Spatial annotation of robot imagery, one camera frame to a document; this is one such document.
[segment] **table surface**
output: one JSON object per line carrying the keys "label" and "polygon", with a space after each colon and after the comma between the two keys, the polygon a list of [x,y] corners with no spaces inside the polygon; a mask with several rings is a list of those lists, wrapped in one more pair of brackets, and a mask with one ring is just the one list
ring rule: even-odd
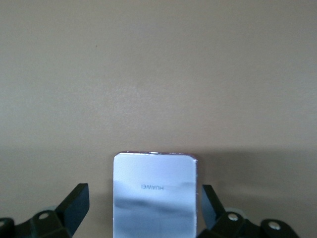
{"label": "table surface", "polygon": [[87,182],[74,237],[111,237],[115,154],[183,152],[224,206],[316,237],[316,18],[314,0],[2,0],[0,216]]}

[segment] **smartphone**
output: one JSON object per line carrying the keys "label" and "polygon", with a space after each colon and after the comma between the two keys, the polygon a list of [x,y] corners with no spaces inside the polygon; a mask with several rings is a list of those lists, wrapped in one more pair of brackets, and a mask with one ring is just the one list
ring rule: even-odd
{"label": "smartphone", "polygon": [[113,238],[194,238],[197,160],[121,152],[113,161]]}

